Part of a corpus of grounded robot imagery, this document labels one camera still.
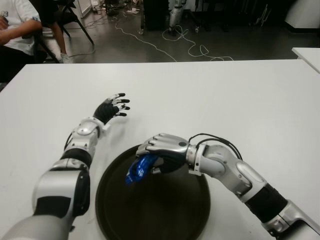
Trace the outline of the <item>left robot hand black silver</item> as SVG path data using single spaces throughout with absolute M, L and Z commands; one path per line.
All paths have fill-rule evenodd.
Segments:
M 130 100 L 123 99 L 125 96 L 125 93 L 117 93 L 108 97 L 97 107 L 93 117 L 104 124 L 108 123 L 112 118 L 115 117 L 126 117 L 127 114 L 122 111 L 130 110 L 130 107 L 127 106 Z

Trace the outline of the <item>right robot hand black silver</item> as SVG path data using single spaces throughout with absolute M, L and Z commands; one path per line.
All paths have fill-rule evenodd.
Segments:
M 154 155 L 163 163 L 151 168 L 153 174 L 167 174 L 180 169 L 187 159 L 190 143 L 178 136 L 159 133 L 141 144 L 136 156 Z

